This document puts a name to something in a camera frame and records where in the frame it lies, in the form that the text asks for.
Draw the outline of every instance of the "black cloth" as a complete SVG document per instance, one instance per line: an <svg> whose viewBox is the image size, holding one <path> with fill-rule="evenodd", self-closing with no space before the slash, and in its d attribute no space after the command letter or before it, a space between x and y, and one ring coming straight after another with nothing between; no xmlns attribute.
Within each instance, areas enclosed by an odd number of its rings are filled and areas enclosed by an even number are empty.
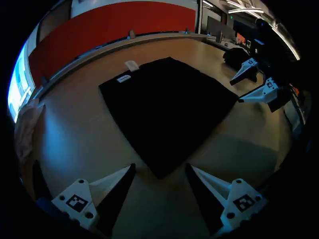
<svg viewBox="0 0 319 239"><path fill-rule="evenodd" d="M126 74L131 79L119 83ZM157 178L186 160L238 99L215 79L170 57L99 87L115 122Z"/></svg>

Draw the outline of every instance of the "paper tag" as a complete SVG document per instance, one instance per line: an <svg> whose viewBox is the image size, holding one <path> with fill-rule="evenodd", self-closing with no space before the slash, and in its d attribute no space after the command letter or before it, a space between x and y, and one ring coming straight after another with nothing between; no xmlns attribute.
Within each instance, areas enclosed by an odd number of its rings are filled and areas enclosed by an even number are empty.
<svg viewBox="0 0 319 239"><path fill-rule="evenodd" d="M123 81L126 81L126 80L128 80L128 79L131 79L131 76L125 75L125 76L122 76L122 77L118 78L117 81L118 81L119 83L122 83Z"/></svg>
<svg viewBox="0 0 319 239"><path fill-rule="evenodd" d="M131 72L139 70L138 65L136 64L135 61L127 61L127 62L125 62L125 65L128 67L128 69Z"/></svg>

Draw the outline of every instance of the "red partition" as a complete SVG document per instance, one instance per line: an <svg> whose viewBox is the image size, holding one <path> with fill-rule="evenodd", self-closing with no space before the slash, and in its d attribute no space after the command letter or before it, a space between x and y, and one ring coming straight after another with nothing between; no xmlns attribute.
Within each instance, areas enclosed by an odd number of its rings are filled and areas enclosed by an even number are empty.
<svg viewBox="0 0 319 239"><path fill-rule="evenodd" d="M136 34L159 31L195 31L192 9L162 2L121 2L78 15L52 31L29 56L36 86L50 79L77 56L96 46Z"/></svg>

